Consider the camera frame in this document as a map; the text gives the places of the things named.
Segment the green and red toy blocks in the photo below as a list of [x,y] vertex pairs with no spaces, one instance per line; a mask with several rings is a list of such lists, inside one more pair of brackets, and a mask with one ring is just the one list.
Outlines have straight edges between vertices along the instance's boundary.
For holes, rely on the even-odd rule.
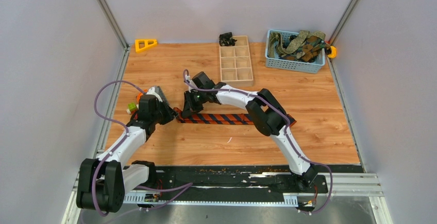
[[137,119],[139,105],[131,102],[128,104],[126,112],[130,115],[130,119]]

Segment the orange navy striped tie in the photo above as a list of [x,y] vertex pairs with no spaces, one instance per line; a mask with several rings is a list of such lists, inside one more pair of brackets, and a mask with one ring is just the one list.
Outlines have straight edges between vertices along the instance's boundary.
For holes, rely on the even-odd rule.
[[185,124],[212,124],[212,125],[254,125],[248,114],[212,114],[197,113],[189,117],[182,117],[182,111],[174,107],[177,112],[176,120]]

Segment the yellow orange corner bracket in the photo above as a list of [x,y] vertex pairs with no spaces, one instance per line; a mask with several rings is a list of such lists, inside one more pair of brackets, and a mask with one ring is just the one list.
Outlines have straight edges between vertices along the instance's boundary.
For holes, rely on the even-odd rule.
[[325,41],[325,54],[330,59],[334,59],[337,56],[337,49],[329,41]]

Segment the grey building baseplate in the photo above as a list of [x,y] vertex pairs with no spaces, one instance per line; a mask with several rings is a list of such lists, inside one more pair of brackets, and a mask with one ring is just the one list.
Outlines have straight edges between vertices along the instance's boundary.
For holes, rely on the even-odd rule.
[[162,88],[160,86],[157,86],[156,87],[156,91],[157,91],[158,95],[160,96],[162,102],[165,103],[167,106],[170,106],[170,104],[169,104],[169,102],[168,102],[168,100],[167,100],[167,98],[166,98]]

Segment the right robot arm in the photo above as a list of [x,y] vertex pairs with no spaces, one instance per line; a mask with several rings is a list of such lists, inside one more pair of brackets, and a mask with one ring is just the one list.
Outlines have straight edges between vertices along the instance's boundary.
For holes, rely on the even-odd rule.
[[[207,114],[207,102],[229,105],[246,110],[246,114]],[[194,124],[253,125],[264,136],[271,138],[284,155],[290,171],[295,174],[295,187],[307,192],[315,185],[317,171],[299,147],[291,132],[295,119],[289,116],[267,89],[259,92],[244,91],[224,85],[220,88],[190,89],[184,93],[184,107],[178,112],[178,121]]]

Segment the rolled black tie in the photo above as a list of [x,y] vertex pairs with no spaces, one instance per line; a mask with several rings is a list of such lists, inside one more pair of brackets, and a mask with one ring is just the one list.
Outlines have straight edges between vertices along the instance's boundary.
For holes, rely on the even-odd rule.
[[232,32],[226,32],[219,35],[218,42],[220,46],[235,46],[237,39],[233,37]]

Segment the yellow triangle bracket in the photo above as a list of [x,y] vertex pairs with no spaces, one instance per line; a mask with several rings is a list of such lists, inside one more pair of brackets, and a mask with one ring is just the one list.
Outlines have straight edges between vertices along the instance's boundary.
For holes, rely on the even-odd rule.
[[158,45],[156,39],[136,39],[135,52],[141,53]]

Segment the blue plastic basket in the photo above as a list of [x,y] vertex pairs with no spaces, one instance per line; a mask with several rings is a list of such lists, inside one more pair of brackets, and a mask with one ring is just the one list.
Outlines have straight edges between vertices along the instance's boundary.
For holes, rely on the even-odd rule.
[[290,32],[290,31],[282,31],[282,30],[274,30],[274,29],[270,29],[267,32],[266,46],[265,46],[265,58],[266,58],[265,66],[266,67],[276,68],[276,69],[281,69],[281,70],[289,70],[289,71],[297,71],[297,72],[303,72],[303,73],[316,74],[319,72],[319,70],[322,68],[322,66],[325,65],[326,54],[325,54],[324,49],[319,53],[319,55],[315,58],[315,61],[312,63],[283,60],[283,59],[279,59],[277,57],[274,57],[274,58],[268,57],[267,56],[267,43],[268,43],[268,39],[269,39],[269,34],[272,31],[283,32],[286,36],[298,34],[298,32]]

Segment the orange curved block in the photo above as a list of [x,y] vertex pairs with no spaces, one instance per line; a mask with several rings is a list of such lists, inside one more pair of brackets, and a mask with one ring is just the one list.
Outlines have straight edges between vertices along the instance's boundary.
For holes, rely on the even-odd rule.
[[136,101],[137,103],[140,102],[140,98],[147,93],[147,90],[143,90],[142,92],[140,92],[137,96],[136,96]]

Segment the wooden compartment box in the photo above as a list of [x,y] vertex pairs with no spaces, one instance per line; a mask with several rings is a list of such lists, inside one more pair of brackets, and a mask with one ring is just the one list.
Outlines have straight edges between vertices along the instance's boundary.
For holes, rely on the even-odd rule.
[[248,36],[233,36],[235,46],[220,46],[220,81],[236,88],[255,83]]

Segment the brown teal patterned tie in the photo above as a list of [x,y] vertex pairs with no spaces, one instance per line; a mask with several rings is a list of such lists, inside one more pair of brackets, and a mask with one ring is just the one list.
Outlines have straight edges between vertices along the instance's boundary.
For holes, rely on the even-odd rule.
[[319,55],[322,49],[328,48],[329,45],[323,39],[315,35],[311,35],[303,41],[302,45],[300,45],[296,51],[290,54],[279,56],[279,58],[290,61],[312,63],[315,61],[315,58]]

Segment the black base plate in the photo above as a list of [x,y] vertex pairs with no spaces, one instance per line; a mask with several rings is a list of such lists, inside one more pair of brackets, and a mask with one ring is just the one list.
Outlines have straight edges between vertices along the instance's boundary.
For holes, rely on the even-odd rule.
[[285,193],[326,194],[329,187],[323,175],[317,175],[309,185],[287,165],[256,166],[156,166],[151,179],[142,185],[165,189],[160,195],[169,200],[179,190],[169,189],[191,183],[182,193],[181,201],[219,202],[280,202]]

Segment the olive patterned tie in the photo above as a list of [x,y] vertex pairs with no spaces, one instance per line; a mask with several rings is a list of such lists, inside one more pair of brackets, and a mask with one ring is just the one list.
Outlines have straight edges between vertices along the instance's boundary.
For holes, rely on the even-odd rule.
[[284,54],[290,54],[296,51],[296,49],[302,45],[303,41],[311,35],[315,35],[323,40],[325,40],[326,36],[321,31],[310,32],[301,30],[298,34],[289,36],[286,36],[283,32],[272,31],[269,34],[267,43],[267,56],[270,58],[279,58],[279,56]]

